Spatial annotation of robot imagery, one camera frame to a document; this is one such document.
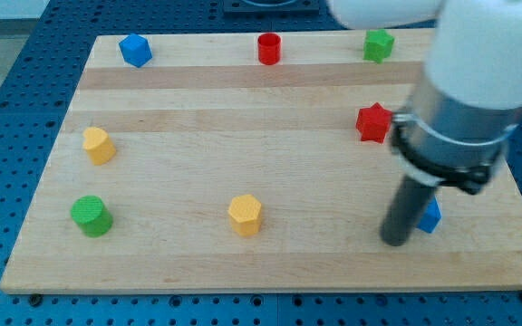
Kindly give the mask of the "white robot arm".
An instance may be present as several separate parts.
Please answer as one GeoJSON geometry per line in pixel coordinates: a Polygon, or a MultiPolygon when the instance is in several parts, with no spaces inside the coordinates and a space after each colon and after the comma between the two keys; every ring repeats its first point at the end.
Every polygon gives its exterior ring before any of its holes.
{"type": "Polygon", "coordinates": [[[504,159],[522,115],[522,1],[328,2],[348,29],[437,21],[420,80],[393,118],[401,189],[476,194],[504,159]]]}

